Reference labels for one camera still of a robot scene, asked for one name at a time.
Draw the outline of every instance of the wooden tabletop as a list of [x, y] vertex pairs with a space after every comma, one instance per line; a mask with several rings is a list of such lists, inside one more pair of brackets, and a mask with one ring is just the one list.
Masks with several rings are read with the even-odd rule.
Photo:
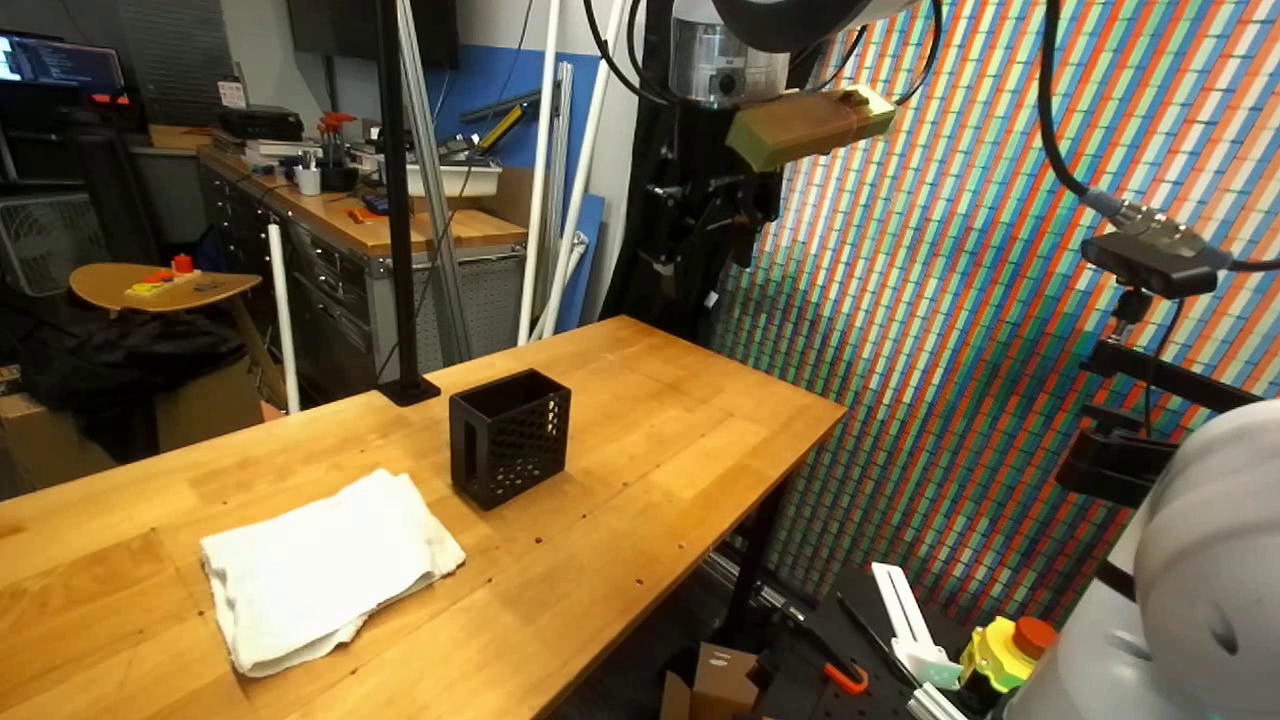
[[138, 153], [161, 153], [161, 155], [197, 155], [204, 146], [211, 146], [209, 127], [186, 127], [186, 124], [146, 124], [152, 148]]
[[[353, 191], [319, 191], [303, 195], [281, 175], [251, 173], [236, 153], [198, 148], [198, 165], [221, 173], [222, 181], [281, 204], [282, 213], [310, 222], [331, 232], [331, 242], [365, 254], [365, 256], [392, 256], [392, 228], [387, 215], [366, 213]], [[451, 210], [451, 246], [455, 247], [518, 247], [524, 228], [481, 210]], [[427, 254], [433, 215], [425, 204], [412, 213], [412, 254]]]
[[[569, 469], [496, 514], [448, 487], [448, 392], [540, 369]], [[757, 508], [839, 409], [635, 319], [433, 374], [0, 505], [0, 715], [537, 715]], [[236, 681], [209, 531], [409, 473], [466, 565], [271, 681]]]
[[138, 309], [138, 313], [186, 313], [230, 299], [261, 284], [246, 273], [197, 273], [193, 279], [161, 284], [146, 295], [130, 295], [128, 290], [152, 279], [157, 263], [78, 263], [68, 284], [82, 305], [105, 313]]

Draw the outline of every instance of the black basket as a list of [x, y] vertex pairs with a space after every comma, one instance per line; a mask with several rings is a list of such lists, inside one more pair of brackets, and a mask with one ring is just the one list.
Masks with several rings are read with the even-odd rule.
[[555, 476], [569, 448], [569, 390], [517, 374], [448, 400], [451, 487], [496, 508]]

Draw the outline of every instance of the folded cloth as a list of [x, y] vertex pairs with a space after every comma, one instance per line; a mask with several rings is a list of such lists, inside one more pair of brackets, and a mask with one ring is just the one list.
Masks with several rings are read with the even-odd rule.
[[329, 655], [387, 600], [465, 565], [409, 476], [366, 473], [345, 492], [198, 541], [214, 624], [243, 675]]

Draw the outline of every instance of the colorful patterned wall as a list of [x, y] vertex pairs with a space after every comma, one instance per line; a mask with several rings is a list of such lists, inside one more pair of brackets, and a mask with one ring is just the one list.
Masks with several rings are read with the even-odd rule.
[[[1117, 284], [1105, 232], [1037, 137], [1038, 0], [947, 0], [934, 75], [892, 137], [788, 173], [785, 222], [731, 273], [711, 343], [849, 405], [800, 473], [772, 568], [803, 592], [896, 560], [954, 615], [1063, 615], [1123, 514], [1054, 487], [1080, 405], [1141, 415], [1141, 384], [1076, 374]], [[909, 88], [927, 5], [874, 25], [849, 67]], [[1092, 190], [1280, 256], [1280, 0], [1063, 0], [1061, 146]], [[1186, 299], [1162, 362], [1280, 392], [1280, 276]], [[1157, 299], [1123, 343], [1157, 350]], [[1200, 409], [1157, 396], [1178, 435]]]

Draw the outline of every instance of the wire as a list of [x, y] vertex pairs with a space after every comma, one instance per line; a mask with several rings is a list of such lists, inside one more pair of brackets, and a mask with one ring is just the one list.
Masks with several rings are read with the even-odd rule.
[[443, 105], [448, 105], [448, 94], [451, 94], [451, 73], [443, 73], [443, 79], [440, 79], [443, 88], [440, 88], [440, 96], [436, 96], [436, 118], [443, 112]]
[[631, 0], [631, 9], [627, 9], [627, 62], [631, 62], [631, 73], [635, 73], [635, 79], [639, 79], [639, 88], [644, 88], [644, 63], [639, 63], [639, 49], [635, 49], [635, 25], [639, 25], [639, 0]]
[[1175, 328], [1178, 317], [1183, 317], [1183, 299], [1173, 305], [1173, 317], [1167, 317], [1167, 323], [1162, 323], [1162, 332], [1160, 332], [1160, 339], [1157, 339], [1157, 353], [1153, 353], [1153, 374], [1149, 374], [1149, 379], [1143, 379], [1143, 435], [1149, 435], [1149, 439], [1157, 435], [1157, 424], [1153, 424], [1153, 390], [1157, 390], [1160, 358], [1162, 358], [1162, 343], [1167, 343], [1167, 336], [1173, 336], [1173, 328]]
[[[518, 58], [524, 58], [524, 42], [528, 42], [528, 18], [531, 18], [531, 0], [524, 0], [524, 21], [518, 21], [517, 52], [511, 52], [511, 63], [509, 63], [503, 83], [496, 88], [491, 105], [498, 105], [498, 99], [509, 96], [509, 88], [511, 88], [511, 75], [517, 75], [517, 63], [518, 63]], [[466, 155], [466, 169], [465, 169], [465, 181], [458, 181], [458, 195], [466, 195], [471, 173], [476, 173], [476, 155]], [[425, 291], [425, 295], [417, 299], [412, 323], [425, 317], [427, 295], [433, 295], [433, 291]], [[376, 366], [376, 376], [371, 376], [376, 384], [385, 379], [385, 374], [387, 374], [387, 366], [392, 366], [396, 353], [400, 353], [400, 336], [392, 339], [392, 350], [387, 350], [385, 362]]]
[[607, 52], [607, 42], [604, 42], [604, 34], [601, 34], [597, 5], [585, 0], [585, 14], [586, 14], [593, 46], [597, 46], [601, 62], [607, 63], [607, 73], [610, 73], [631, 96], [639, 96], [639, 99], [649, 99], [649, 105], [671, 105], [666, 96], [656, 96], [656, 94], [639, 88], [631, 75], [622, 75], [622, 67], [614, 67], [614, 62], [610, 62], [610, 52]]
[[1280, 256], [1271, 256], [1271, 260], [1231, 260], [1227, 273], [1280, 273]]
[[945, 0], [932, 0], [927, 9], [932, 9], [932, 42], [927, 42], [924, 67], [920, 67], [916, 83], [905, 96], [896, 96], [896, 105], [909, 105], [924, 88], [924, 79], [932, 75], [932, 63], [934, 63], [934, 49], [945, 46]]
[[813, 83], [809, 94], [823, 94], [823, 88], [832, 88], [832, 83], [842, 75], [842, 67], [849, 67], [849, 62], [851, 62], [851, 52], [863, 46], [863, 36], [869, 36], [869, 25], [863, 25], [863, 28], [854, 28], [854, 36], [849, 42], [849, 49], [842, 49], [839, 63], [832, 67], [832, 75], [823, 75], [823, 79], [820, 79], [820, 83]]
[[1054, 148], [1054, 127], [1053, 127], [1053, 63], [1054, 63], [1054, 21], [1061, 21], [1061, 0], [1042, 0], [1042, 42], [1038, 42], [1038, 94], [1037, 94], [1037, 110], [1038, 110], [1038, 146], [1042, 155], [1053, 165], [1053, 175], [1071, 191], [1071, 195], [1088, 195], [1088, 183], [1080, 183], [1063, 161], [1063, 153]]

